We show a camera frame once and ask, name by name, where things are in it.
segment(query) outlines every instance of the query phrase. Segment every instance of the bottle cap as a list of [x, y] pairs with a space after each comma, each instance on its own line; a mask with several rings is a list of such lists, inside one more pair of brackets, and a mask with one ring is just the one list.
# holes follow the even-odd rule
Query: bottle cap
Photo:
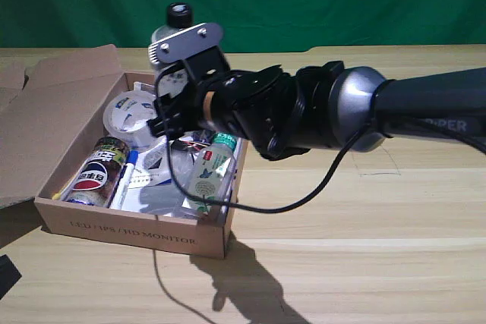
[[234, 138], [231, 134], [226, 133], [216, 133], [216, 136], [213, 138], [213, 143], [222, 143], [227, 145], [231, 148], [231, 151], [235, 151], [236, 148], [236, 138]]
[[166, 24], [172, 28], [192, 27], [192, 8], [187, 3], [172, 3], [166, 9]]

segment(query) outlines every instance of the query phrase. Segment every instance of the bottle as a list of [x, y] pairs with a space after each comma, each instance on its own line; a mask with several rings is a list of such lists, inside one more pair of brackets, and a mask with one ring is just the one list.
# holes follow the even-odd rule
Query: bottle
[[[234, 151], [237, 140], [230, 134], [217, 133], [210, 146], [203, 148], [194, 163], [186, 190], [209, 200], [224, 200], [235, 172]], [[181, 213], [203, 216], [210, 206], [184, 198]]]
[[[150, 41], [154, 44], [161, 39], [180, 32], [185, 28], [193, 26], [192, 8], [187, 3], [172, 3], [166, 9], [166, 24], [157, 28], [151, 36]], [[155, 76], [158, 77], [167, 64], [158, 64]], [[166, 75], [159, 83], [159, 95], [169, 94], [171, 98], [177, 96], [188, 83], [188, 76], [185, 70], [176, 71]]]

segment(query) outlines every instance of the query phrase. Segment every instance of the black cable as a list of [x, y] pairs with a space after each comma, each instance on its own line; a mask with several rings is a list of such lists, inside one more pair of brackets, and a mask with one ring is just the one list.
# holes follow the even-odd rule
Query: black cable
[[[216, 205], [216, 206], [227, 206], [230, 208], [236, 208], [236, 209], [242, 209], [242, 210], [247, 210], [250, 212], [259, 212], [263, 214], [277, 214], [281, 212], [288, 212], [290, 210], [296, 209], [300, 206], [303, 206], [304, 204], [308, 203], [312, 199], [314, 199], [330, 182], [332, 176], [336, 172], [337, 168], [339, 167], [340, 162], [344, 158], [345, 154], [352, 148], [352, 146], [363, 136], [365, 135], [370, 129], [372, 123], [367, 123], [363, 124], [361, 128], [356, 131], [352, 137], [346, 142], [344, 147], [338, 152], [336, 155], [336, 158], [333, 160], [333, 163], [327, 170], [326, 175], [324, 176], [323, 180], [305, 197], [302, 199], [289, 204], [287, 206], [281, 206], [279, 208], [259, 208], [256, 206], [248, 206], [244, 204], [238, 204], [238, 203], [230, 203], [228, 201], [224, 200], [209, 200], [209, 199], [204, 199], [201, 198], [197, 195], [193, 195], [192, 193], [189, 193], [184, 187], [181, 185], [181, 183], [177, 180], [175, 177], [174, 173], [174, 168], [172, 165], [172, 156], [171, 156], [171, 150], [170, 150], [170, 136], [169, 136], [169, 126], [166, 118], [166, 114], [163, 110], [163, 106], [160, 103], [159, 100], [159, 82], [161, 81], [162, 77], [165, 76], [166, 74], [170, 74], [171, 70], [175, 69], [177, 66], [173, 65], [169, 69], [164, 70], [161, 74], [156, 79], [155, 82], [155, 90], [156, 90], [156, 102], [158, 103], [159, 106], [159, 113], [163, 121], [163, 126], [164, 129], [166, 130], [166, 151], [167, 151], [167, 163], [169, 166], [169, 172], [172, 178], [172, 181], [174, 181], [175, 186], [190, 200], [197, 201], [199, 203], [204, 203], [206, 205]], [[397, 116], [390, 116], [388, 120], [397, 120], [397, 121], [402, 121], [405, 123], [410, 123], [419, 127], [423, 127], [424, 129], [429, 129], [431, 131], [435, 131], [436, 133], [443, 134], [447, 137], [453, 138], [455, 140], [458, 140], [459, 142], [463, 142], [478, 151], [486, 154], [486, 146], [476, 140], [475, 138], [472, 138], [466, 134], [452, 131], [448, 128], [445, 127], [439, 127], [435, 124], [427, 123], [426, 121], [422, 121], [421, 119], [418, 118], [413, 118], [413, 117], [408, 117], [408, 116], [403, 116], [403, 115], [397, 115]]]
[[[163, 120], [164, 128], [166, 129], [166, 116], [163, 110], [161, 110], [161, 117]], [[238, 204], [238, 203], [230, 203], [228, 201], [223, 201], [223, 200], [209, 200], [209, 199], [204, 199], [201, 197], [198, 197], [196, 195], [193, 195], [192, 193], [189, 193], [186, 189], [183, 188], [181, 183], [177, 180], [174, 174], [174, 168], [172, 165], [172, 157], [170, 156], [170, 144], [169, 144], [169, 136], [166, 134], [166, 151], [167, 151], [167, 164], [169, 166], [169, 172], [172, 177], [172, 181], [174, 182], [175, 186], [190, 200], [197, 201], [200, 203], [204, 203], [207, 205], [217, 205], [217, 206], [227, 206], [230, 208], [236, 208], [236, 209], [242, 209], [242, 210], [247, 210], [249, 212], [259, 212], [263, 214], [277, 214], [281, 212], [288, 212], [290, 210], [296, 209], [300, 206], [303, 206], [304, 204], [308, 203], [312, 199], [314, 199], [329, 183], [331, 180], [332, 176], [334, 175], [334, 172], [336, 172], [340, 162], [342, 161], [342, 158], [344, 155], [352, 148], [352, 146], [356, 143], [357, 140], [359, 140], [371, 127], [371, 124], [365, 124], [363, 127], [357, 131], [350, 139], [349, 141], [345, 144], [345, 146], [339, 151], [337, 154], [336, 158], [333, 160], [333, 163], [331, 164], [329, 170], [327, 171], [326, 175], [324, 176], [323, 180], [320, 182], [319, 185], [316, 186], [316, 188], [311, 191], [307, 196], [303, 197], [302, 199], [289, 204], [287, 206], [282, 206], [279, 208], [258, 208], [256, 206], [249, 206], [249, 205], [243, 205], [243, 204]]]

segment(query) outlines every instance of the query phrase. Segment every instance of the box flap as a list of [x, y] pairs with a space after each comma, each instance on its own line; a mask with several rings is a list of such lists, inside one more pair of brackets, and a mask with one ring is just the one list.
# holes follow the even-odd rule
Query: box flap
[[22, 91], [25, 82], [25, 67], [13, 62], [0, 70], [0, 112]]
[[116, 74], [122, 68], [114, 45], [46, 58], [32, 70], [26, 90]]
[[[113, 93], [126, 90], [122, 76], [123, 73], [118, 73], [25, 88], [0, 113], [0, 200], [37, 196], [93, 118], [99, 125], [96, 131], [99, 136], [90, 138], [96, 141], [103, 136], [104, 106]], [[85, 147], [87, 153], [93, 148]]]

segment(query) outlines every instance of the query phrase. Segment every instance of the pepsi can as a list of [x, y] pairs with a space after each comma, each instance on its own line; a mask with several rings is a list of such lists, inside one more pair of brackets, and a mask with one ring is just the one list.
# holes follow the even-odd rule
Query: pepsi can
[[108, 207], [129, 152], [127, 144], [118, 138], [99, 139], [65, 201]]

